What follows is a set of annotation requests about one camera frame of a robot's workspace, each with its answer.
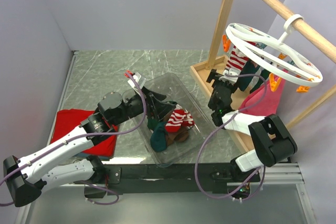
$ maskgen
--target wall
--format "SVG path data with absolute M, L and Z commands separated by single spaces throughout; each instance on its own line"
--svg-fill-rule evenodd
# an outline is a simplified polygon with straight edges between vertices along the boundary
M 0 0 L 0 55 L 4 160 L 46 145 L 71 51 L 43 0 Z M 11 201 L 5 185 L 0 198 Z M 17 211 L 14 206 L 0 208 L 1 223 L 14 223 Z
M 221 1 L 46 0 L 46 3 L 72 50 L 208 49 Z M 261 0 L 235 0 L 229 21 L 267 31 L 275 17 Z
M 285 5 L 295 13 L 301 14 L 308 24 L 334 45 L 335 4 L 336 0 L 285 0 Z M 283 31 L 283 24 L 284 20 L 278 16 L 269 33 L 279 37 Z M 292 34 L 286 43 L 310 59 L 323 74 L 323 82 L 307 94 L 296 93 L 297 86 L 286 83 L 278 112 L 285 122 L 289 122 L 336 84 L 336 65 L 298 32 Z M 336 130 L 333 123 L 336 114 L 335 102 L 336 97 L 331 98 L 291 130 L 298 144 L 295 159 L 299 162 L 319 223 L 334 223 L 336 216 Z

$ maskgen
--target wooden rod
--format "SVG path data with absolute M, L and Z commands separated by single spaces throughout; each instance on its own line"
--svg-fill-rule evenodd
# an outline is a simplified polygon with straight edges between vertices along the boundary
M 277 12 L 284 20 L 294 15 L 294 13 L 279 0 L 262 0 Z M 315 31 L 302 19 L 297 19 L 292 23 L 295 30 L 301 33 L 308 39 L 314 46 L 316 46 L 322 53 L 329 59 L 336 63 L 336 47 L 326 40 L 322 35 Z
M 222 41 L 222 36 L 224 33 L 226 22 L 230 14 L 232 2 L 233 0 L 222 0 L 222 5 L 220 6 L 219 16 L 217 19 L 217 24 L 214 31 L 214 36 L 212 38 L 209 56 L 205 65 L 205 69 L 211 69 L 214 66 L 218 49 Z
M 336 85 L 329 89 L 326 93 L 320 96 L 316 101 L 314 101 L 308 108 L 302 111 L 297 117 L 290 121 L 286 127 L 287 129 L 293 128 L 300 121 L 306 118 L 310 113 L 312 113 L 318 106 L 324 103 L 327 99 L 331 98 L 336 93 Z

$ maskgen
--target wooden frame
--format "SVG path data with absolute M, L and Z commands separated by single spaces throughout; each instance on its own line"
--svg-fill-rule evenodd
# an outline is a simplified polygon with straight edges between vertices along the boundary
M 268 6 L 270 6 L 277 14 L 279 14 L 284 20 L 290 18 L 294 13 L 287 8 L 279 0 L 263 0 Z M 212 93 L 212 87 L 210 83 L 206 82 L 207 76 L 212 68 L 218 70 L 222 73 L 226 64 L 227 57 L 220 56 L 217 57 L 218 49 L 221 43 L 222 35 L 226 27 L 227 19 L 229 17 L 230 9 L 233 0 L 222 0 L 222 5 L 220 7 L 219 16 L 217 19 L 216 28 L 214 31 L 212 43 L 210 46 L 208 60 L 195 64 L 191 66 L 190 73 L 195 79 L 199 88 L 204 93 L 206 97 L 210 97 Z M 309 26 L 303 19 L 297 19 L 292 23 L 292 26 L 301 33 L 306 39 L 308 39 L 314 46 L 316 46 L 322 53 L 324 53 L 328 58 L 336 63 L 336 47 L 326 40 L 322 35 L 315 31 L 311 26 Z M 301 114 L 294 118 L 290 123 L 287 124 L 287 128 L 292 128 L 305 117 L 307 117 L 313 110 L 315 110 L 319 105 L 321 105 L 328 98 L 336 93 L 336 85 L 329 89 L 325 94 L 318 98 L 314 103 L 308 106 Z M 248 96 L 247 92 L 236 91 L 232 95 L 233 109 L 237 109 L 245 97 Z M 254 149 L 251 138 L 248 135 L 229 131 L 231 137 L 233 138 L 237 147 L 242 151 L 250 151 Z

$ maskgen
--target clear plastic container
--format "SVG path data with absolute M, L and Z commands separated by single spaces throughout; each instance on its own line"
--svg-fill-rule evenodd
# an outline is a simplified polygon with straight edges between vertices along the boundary
M 162 152 L 155 152 L 150 144 L 152 131 L 147 128 L 147 119 L 145 119 L 144 123 L 138 128 L 138 131 L 140 132 L 144 144 L 153 157 L 155 163 L 160 167 L 167 167 L 176 163 L 181 158 L 190 155 L 190 153 L 198 151 L 201 144 L 214 129 L 214 126 L 179 78 L 173 73 L 166 73 L 147 81 L 145 87 L 152 91 L 166 95 L 167 98 L 165 101 L 176 101 L 180 106 L 191 113 L 195 121 L 194 127 L 189 130 L 189 138 L 185 142 L 174 142 L 169 145 L 166 150 Z M 122 96 L 125 100 L 127 98 L 131 98 L 134 94 L 135 91 L 130 89 Z M 138 124 L 141 117 L 142 115 L 138 115 L 133 118 L 134 123 Z

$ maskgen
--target gray marble tabletop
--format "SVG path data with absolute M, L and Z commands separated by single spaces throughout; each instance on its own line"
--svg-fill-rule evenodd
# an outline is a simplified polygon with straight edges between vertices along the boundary
M 206 60 L 205 50 L 106 50 L 76 52 L 72 74 L 69 78 L 62 109 L 94 110 L 107 92 L 123 93 L 130 87 L 123 75 L 125 70 L 139 72 L 148 79 L 164 73 L 175 73 L 188 91 L 196 98 L 210 118 L 207 99 L 189 74 L 190 65 Z M 131 120 L 123 123 L 120 131 L 134 127 Z M 181 159 L 179 163 L 193 163 L 197 152 Z M 201 162 L 229 162 L 240 152 L 224 130 L 206 146 Z M 117 139 L 114 157 L 105 163 L 154 163 L 136 130 Z

